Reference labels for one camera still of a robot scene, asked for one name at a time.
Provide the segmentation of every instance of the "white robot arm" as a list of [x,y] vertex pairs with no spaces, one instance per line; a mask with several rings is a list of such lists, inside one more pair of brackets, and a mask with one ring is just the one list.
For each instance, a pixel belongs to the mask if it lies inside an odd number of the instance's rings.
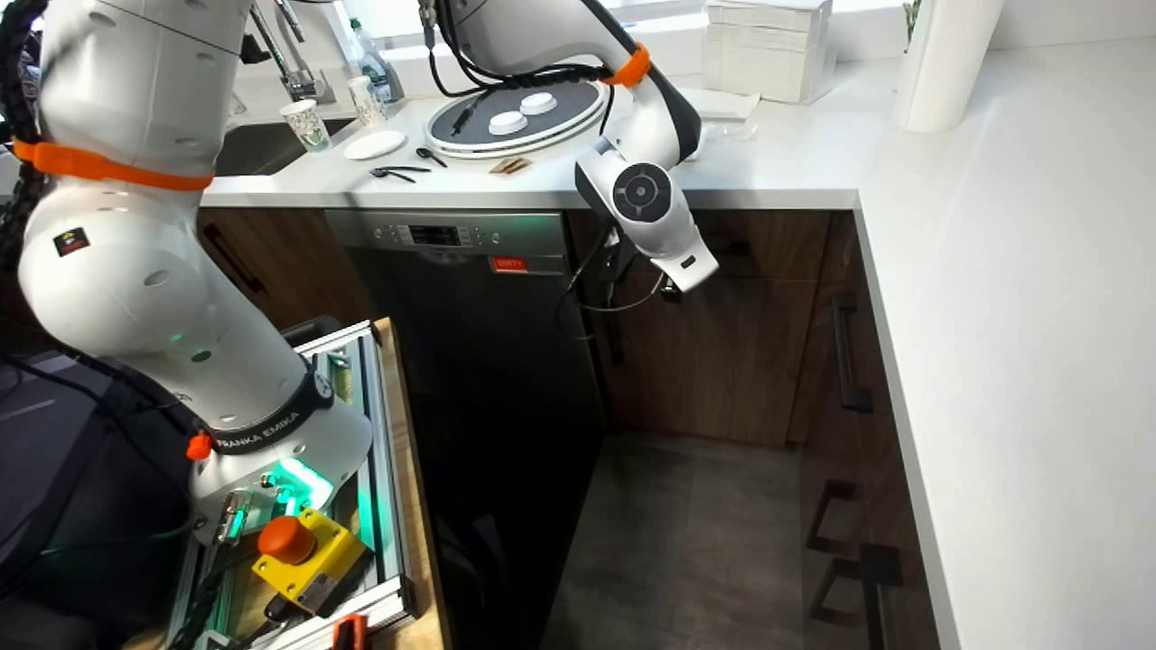
[[199,188],[227,127],[251,0],[54,0],[44,15],[47,143],[20,144],[54,181],[20,263],[41,324],[181,399],[215,433],[193,474],[216,518],[284,466],[348,481],[371,428],[315,382],[280,330],[194,241]]
[[669,178],[697,151],[702,121],[600,0],[442,0],[437,13],[448,13],[448,43],[489,72],[525,75],[573,54],[614,69],[610,82],[634,88],[634,115],[579,159],[581,200],[614,217],[684,294],[719,267]]
[[[251,3],[54,0],[44,15],[44,143],[20,144],[59,178],[24,229],[20,283],[29,308],[52,336],[145,371],[215,430],[216,453],[194,471],[203,515],[284,459],[336,488],[371,445],[369,421],[315,386],[194,241]],[[451,27],[459,49],[499,72],[569,54],[634,62],[636,115],[579,159],[579,193],[679,289],[714,271],[666,175],[697,147],[697,115],[641,64],[641,49],[595,0],[457,0]]]

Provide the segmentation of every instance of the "cabinet handle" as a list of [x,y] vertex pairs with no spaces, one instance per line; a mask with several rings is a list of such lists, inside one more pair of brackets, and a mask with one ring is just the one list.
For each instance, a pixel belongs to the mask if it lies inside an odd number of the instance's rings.
[[843,413],[874,413],[870,404],[870,386],[855,382],[855,371],[852,371],[852,345],[848,345],[848,318],[855,314],[860,308],[852,302],[840,302],[835,303],[835,368],[840,368],[840,404]]
[[848,483],[848,481],[826,481],[824,483],[824,500],[819,500],[815,522],[811,525],[811,534],[805,534],[805,551],[813,551],[813,554],[840,554],[843,551],[835,540],[819,534],[830,504],[855,504],[855,483]]
[[263,294],[263,283],[245,276],[245,263],[227,249],[216,226],[205,226],[203,237],[216,249],[216,258],[224,259],[224,271],[230,271],[242,289],[251,289],[252,297]]
[[884,620],[882,620],[882,589],[897,589],[902,584],[902,571],[901,571],[901,554],[893,545],[860,545],[860,559],[830,559],[815,600],[811,602],[811,618],[813,620],[848,620],[852,613],[843,613],[835,606],[826,606],[826,592],[840,578],[860,582],[864,584],[864,612],[867,612],[867,647],[870,650],[884,650],[888,637],[884,637]]
[[719,259],[723,258],[732,258],[732,259],[753,259],[755,258],[755,245],[743,237],[725,237],[723,229],[719,232],[706,229],[702,241],[708,241]]
[[290,348],[299,348],[299,345],[323,339],[336,330],[341,330],[336,314],[318,314],[311,323],[292,323],[290,330],[281,330],[281,339],[290,339]]

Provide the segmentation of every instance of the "white countertop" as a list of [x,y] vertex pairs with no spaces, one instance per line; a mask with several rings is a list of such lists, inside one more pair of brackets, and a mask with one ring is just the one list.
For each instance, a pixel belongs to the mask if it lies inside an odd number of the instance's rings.
[[[679,170],[697,206],[860,211],[944,647],[1156,640],[1153,69],[1156,42],[995,54],[938,138],[888,127],[897,62],[852,69],[813,110],[713,122]],[[581,206],[581,144],[415,188],[323,151],[205,206]]]

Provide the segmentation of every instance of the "dishwasher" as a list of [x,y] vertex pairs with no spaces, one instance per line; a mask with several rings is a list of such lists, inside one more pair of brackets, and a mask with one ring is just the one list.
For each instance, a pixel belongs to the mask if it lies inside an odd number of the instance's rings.
[[564,217],[330,211],[330,226],[396,324],[457,642],[535,647],[607,422]]

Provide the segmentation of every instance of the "gray floor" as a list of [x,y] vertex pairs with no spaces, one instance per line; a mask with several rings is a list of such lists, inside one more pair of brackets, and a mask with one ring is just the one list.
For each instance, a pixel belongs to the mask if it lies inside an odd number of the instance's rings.
[[799,650],[794,454],[610,439],[547,650]]

